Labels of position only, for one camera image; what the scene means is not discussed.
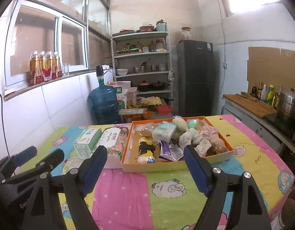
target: patterned tablecloth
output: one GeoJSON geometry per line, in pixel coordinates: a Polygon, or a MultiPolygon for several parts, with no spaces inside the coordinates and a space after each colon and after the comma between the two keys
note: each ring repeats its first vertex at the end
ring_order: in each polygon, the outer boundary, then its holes
{"type": "MultiPolygon", "coordinates": [[[[230,160],[213,164],[224,172],[240,175],[250,172],[263,195],[270,217],[282,208],[294,175],[280,157],[251,129],[232,115],[207,117],[234,148],[230,160]]],[[[113,125],[89,126],[108,128],[113,125]]],[[[23,165],[21,171],[33,168],[48,153],[60,148],[65,161],[52,175],[66,173],[82,162],[72,143],[87,126],[63,127],[56,130],[38,148],[38,155],[23,165]]],[[[228,193],[217,230],[224,230],[232,201],[228,193]]],[[[86,197],[96,224],[102,230],[193,229],[206,202],[197,190],[189,170],[154,173],[124,173],[120,169],[104,169],[94,191],[86,197]]],[[[74,225],[64,194],[60,203],[68,229],[74,225]]]]}

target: metal shelf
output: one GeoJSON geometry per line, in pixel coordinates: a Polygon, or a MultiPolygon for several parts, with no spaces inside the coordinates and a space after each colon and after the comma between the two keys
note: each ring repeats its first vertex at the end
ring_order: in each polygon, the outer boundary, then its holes
{"type": "Polygon", "coordinates": [[[141,39],[141,38],[165,38],[168,36],[168,32],[143,32],[143,33],[131,33],[131,34],[123,34],[113,36],[112,39],[114,41],[121,40],[133,40],[133,39],[141,39]]]}
{"type": "Polygon", "coordinates": [[[132,58],[132,57],[139,57],[139,56],[145,56],[145,55],[154,55],[154,54],[159,54],[159,55],[168,55],[170,52],[137,52],[137,53],[129,53],[129,54],[124,54],[124,55],[119,55],[119,56],[114,56],[114,59],[124,59],[124,58],[132,58]]]}
{"type": "Polygon", "coordinates": [[[148,91],[148,92],[137,92],[138,94],[161,94],[161,93],[170,93],[171,90],[161,90],[161,91],[148,91]]]}
{"type": "Polygon", "coordinates": [[[116,76],[116,78],[129,77],[129,76],[137,76],[137,75],[147,75],[147,74],[160,74],[160,73],[168,73],[168,71],[148,72],[148,73],[130,73],[130,74],[126,74],[126,75],[116,76]]]}

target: refrigerator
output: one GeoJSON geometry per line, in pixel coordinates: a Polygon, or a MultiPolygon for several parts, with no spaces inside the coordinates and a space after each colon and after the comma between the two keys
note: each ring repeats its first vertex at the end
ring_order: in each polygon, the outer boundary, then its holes
{"type": "Polygon", "coordinates": [[[181,41],[177,45],[177,62],[179,114],[210,116],[216,79],[212,43],[181,41]]]}

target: cardboard box lid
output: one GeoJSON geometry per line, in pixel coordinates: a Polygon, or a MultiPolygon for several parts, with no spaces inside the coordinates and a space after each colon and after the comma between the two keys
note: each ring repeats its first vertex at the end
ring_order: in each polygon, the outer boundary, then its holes
{"type": "Polygon", "coordinates": [[[273,47],[249,47],[247,62],[248,93],[259,81],[266,84],[267,89],[272,84],[278,92],[283,86],[283,92],[295,92],[295,51],[273,47]]]}

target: red basket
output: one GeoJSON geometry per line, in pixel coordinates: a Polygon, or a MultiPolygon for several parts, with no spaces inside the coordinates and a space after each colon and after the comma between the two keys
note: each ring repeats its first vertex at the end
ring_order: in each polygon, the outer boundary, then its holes
{"type": "Polygon", "coordinates": [[[171,112],[172,107],[170,105],[161,105],[156,106],[156,109],[160,114],[168,114],[171,112]]]}

